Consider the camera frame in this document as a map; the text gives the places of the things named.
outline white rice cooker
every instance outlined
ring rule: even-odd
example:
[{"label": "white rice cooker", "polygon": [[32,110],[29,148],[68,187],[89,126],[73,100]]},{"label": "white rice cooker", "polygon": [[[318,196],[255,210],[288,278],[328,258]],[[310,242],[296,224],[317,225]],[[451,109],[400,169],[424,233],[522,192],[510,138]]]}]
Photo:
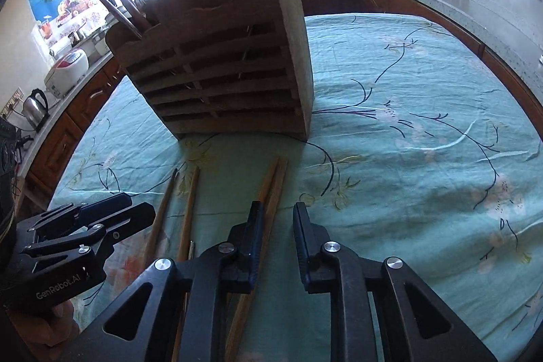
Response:
[{"label": "white rice cooker", "polygon": [[85,51],[77,49],[57,60],[45,76],[45,87],[57,99],[62,99],[89,69]]}]

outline wooden utensil holder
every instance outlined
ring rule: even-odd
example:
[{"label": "wooden utensil holder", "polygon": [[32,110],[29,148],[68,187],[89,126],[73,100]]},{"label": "wooden utensil holder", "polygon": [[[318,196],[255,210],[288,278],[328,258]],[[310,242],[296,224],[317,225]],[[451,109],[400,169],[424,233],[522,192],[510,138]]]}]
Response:
[{"label": "wooden utensil holder", "polygon": [[313,74],[301,0],[155,0],[160,23],[108,46],[167,128],[307,140]]}]

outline speckled countertop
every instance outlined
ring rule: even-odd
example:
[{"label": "speckled countertop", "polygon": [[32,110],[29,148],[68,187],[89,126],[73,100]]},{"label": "speckled countertop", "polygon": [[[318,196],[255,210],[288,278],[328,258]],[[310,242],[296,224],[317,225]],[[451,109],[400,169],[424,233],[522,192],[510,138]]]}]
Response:
[{"label": "speckled countertop", "polygon": [[45,122],[42,129],[40,129],[39,133],[34,136],[34,141],[29,146],[29,148],[26,150],[26,152],[23,154],[23,161],[21,165],[19,166],[19,170],[17,172],[18,177],[26,177],[26,174],[31,168],[32,162],[36,158],[36,155],[38,151],[40,150],[41,145],[47,138],[47,135],[49,135],[49,132],[51,129],[53,129],[53,126],[55,126],[55,123],[60,118],[62,113],[66,111],[66,108],[71,103],[71,101],[79,94],[79,92],[83,89],[83,87],[89,82],[90,79],[93,78],[94,74],[96,74],[99,70],[104,67],[104,65],[112,59],[113,54],[109,52],[105,56],[101,57],[99,60],[97,60],[96,63],[91,65],[89,67],[89,70],[85,73],[85,75],[79,80],[79,82],[66,94],[62,100],[59,102],[58,105],[55,106],[54,111],[51,112],[51,115]]},{"label": "speckled countertop", "polygon": [[504,60],[543,103],[543,41],[536,42],[484,0],[417,0],[468,30]]}]

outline silver bolt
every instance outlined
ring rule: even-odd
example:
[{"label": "silver bolt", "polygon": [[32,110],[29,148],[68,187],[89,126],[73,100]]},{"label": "silver bolt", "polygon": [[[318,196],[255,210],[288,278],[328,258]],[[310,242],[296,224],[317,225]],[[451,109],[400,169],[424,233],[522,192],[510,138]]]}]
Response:
[{"label": "silver bolt", "polygon": [[391,269],[401,269],[403,265],[404,262],[395,256],[391,256],[387,259],[387,266],[389,266]]},{"label": "silver bolt", "polygon": [[155,268],[157,270],[167,270],[172,266],[172,262],[169,259],[161,258],[155,261]]},{"label": "silver bolt", "polygon": [[328,241],[327,243],[324,243],[324,250],[327,252],[339,252],[339,249],[341,249],[341,245],[339,243],[336,243],[335,241]]},{"label": "silver bolt", "polygon": [[232,253],[236,248],[232,243],[221,243],[219,244],[220,253]]}]

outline stainless steel kettle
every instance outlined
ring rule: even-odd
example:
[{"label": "stainless steel kettle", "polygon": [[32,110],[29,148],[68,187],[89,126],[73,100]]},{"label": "stainless steel kettle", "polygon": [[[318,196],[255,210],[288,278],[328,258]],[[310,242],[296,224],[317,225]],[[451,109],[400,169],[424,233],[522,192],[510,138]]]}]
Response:
[{"label": "stainless steel kettle", "polygon": [[[44,104],[36,100],[36,96],[43,99]],[[41,89],[34,89],[23,103],[23,116],[26,117],[32,128],[39,132],[49,118],[49,103]]]}]

